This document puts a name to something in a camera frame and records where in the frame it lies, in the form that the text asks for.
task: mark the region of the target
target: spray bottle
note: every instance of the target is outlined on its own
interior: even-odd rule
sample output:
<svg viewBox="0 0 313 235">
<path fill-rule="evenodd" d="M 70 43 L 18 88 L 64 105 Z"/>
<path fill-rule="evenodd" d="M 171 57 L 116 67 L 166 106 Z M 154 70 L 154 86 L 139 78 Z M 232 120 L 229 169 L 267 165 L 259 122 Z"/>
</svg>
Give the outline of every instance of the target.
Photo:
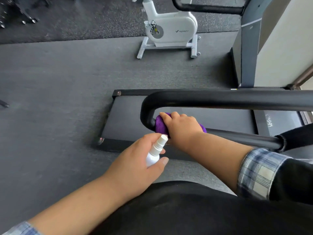
<svg viewBox="0 0 313 235">
<path fill-rule="evenodd" d="M 155 164 L 160 159 L 160 153 L 162 152 L 162 149 L 167 141 L 167 136 L 162 134 L 161 137 L 152 145 L 146 158 L 147 167 Z"/>
</svg>

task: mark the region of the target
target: white exercise bike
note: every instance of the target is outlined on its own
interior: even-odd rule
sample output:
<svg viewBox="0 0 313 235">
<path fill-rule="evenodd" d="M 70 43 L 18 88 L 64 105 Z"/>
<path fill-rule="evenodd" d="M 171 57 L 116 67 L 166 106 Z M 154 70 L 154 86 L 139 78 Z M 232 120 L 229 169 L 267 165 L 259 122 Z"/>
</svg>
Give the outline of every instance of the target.
<svg viewBox="0 0 313 235">
<path fill-rule="evenodd" d="M 191 4 L 192 0 L 181 0 L 182 3 Z M 190 48 L 191 58 L 200 55 L 197 52 L 197 41 L 201 39 L 196 35 L 198 23 L 189 11 L 158 14 L 153 1 L 143 0 L 143 7 L 148 20 L 145 21 L 146 34 L 137 58 L 141 59 L 146 49 Z"/>
</svg>

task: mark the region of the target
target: plaid shirt sleeve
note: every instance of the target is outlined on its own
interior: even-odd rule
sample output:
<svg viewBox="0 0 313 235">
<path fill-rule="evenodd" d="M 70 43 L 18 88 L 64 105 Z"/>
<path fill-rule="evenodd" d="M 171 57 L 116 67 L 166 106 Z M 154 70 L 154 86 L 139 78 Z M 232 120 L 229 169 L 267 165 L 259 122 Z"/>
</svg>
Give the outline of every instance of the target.
<svg viewBox="0 0 313 235">
<path fill-rule="evenodd" d="M 265 149 L 253 149 L 244 158 L 238 177 L 237 195 L 245 198 L 265 200 L 275 175 L 283 162 L 291 157 L 269 152 Z"/>
<path fill-rule="evenodd" d="M 22 222 L 2 235 L 41 235 L 41 233 L 39 233 L 28 222 Z"/>
</svg>

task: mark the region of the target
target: purple cloth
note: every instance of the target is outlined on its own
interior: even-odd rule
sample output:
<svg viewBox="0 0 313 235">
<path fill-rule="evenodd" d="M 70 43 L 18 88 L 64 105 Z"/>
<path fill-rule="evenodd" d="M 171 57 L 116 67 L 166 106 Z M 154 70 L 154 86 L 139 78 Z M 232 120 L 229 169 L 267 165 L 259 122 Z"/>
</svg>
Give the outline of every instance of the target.
<svg viewBox="0 0 313 235">
<path fill-rule="evenodd" d="M 206 133 L 207 130 L 205 129 L 205 127 L 203 125 L 201 125 L 201 124 L 199 124 L 199 125 L 201 126 L 203 132 Z M 168 138 L 171 138 L 170 134 L 168 133 L 168 128 L 166 127 L 166 125 L 163 122 L 163 119 L 162 119 L 162 117 L 160 115 L 158 115 L 156 117 L 156 133 L 166 134 L 168 136 Z"/>
</svg>

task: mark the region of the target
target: black handrail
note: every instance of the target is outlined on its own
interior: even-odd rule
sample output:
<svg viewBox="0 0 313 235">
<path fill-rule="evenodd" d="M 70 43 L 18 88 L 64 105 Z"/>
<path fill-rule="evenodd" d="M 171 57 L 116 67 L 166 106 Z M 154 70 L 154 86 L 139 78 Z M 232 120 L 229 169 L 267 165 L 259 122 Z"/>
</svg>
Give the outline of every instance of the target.
<svg viewBox="0 0 313 235">
<path fill-rule="evenodd" d="M 193 11 L 193 12 L 206 12 L 206 13 L 219 13 L 219 14 L 233 14 L 242 15 L 244 7 L 223 7 L 223 6 L 211 6 L 211 5 L 198 5 L 198 4 L 186 4 L 180 0 L 172 0 L 174 6 L 179 11 Z"/>
<path fill-rule="evenodd" d="M 245 110 L 313 111 L 310 90 L 161 90 L 147 96 L 141 107 L 140 120 L 155 131 L 154 112 L 160 107 L 202 107 Z M 282 138 L 263 137 L 224 130 L 207 129 L 212 133 L 243 144 L 281 150 Z"/>
</svg>

